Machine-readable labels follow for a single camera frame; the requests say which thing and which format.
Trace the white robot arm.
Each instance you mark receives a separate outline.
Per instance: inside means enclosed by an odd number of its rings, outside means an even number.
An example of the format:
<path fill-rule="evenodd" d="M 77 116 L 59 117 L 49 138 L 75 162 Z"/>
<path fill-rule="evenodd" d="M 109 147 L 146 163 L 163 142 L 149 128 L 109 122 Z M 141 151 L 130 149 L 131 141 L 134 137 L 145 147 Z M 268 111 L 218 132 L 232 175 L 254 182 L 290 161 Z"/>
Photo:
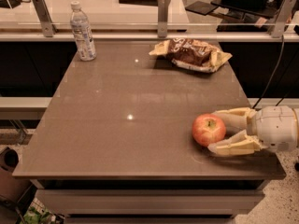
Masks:
<path fill-rule="evenodd" d="M 299 143 L 299 109 L 286 105 L 218 110 L 214 115 L 226 126 L 228 138 L 208 146 L 219 156 L 249 155 L 267 150 L 294 150 Z"/>

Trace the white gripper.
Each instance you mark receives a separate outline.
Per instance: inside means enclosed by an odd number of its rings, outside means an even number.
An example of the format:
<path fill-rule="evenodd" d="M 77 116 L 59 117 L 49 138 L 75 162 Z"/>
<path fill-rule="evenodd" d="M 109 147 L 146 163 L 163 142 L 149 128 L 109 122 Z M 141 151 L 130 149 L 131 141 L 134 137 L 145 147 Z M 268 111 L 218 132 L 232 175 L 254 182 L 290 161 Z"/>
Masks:
<path fill-rule="evenodd" d="M 219 156 L 242 156 L 267 149 L 271 152 L 296 148 L 296 110 L 286 105 L 217 110 L 213 115 L 225 124 L 228 139 L 207 148 Z"/>

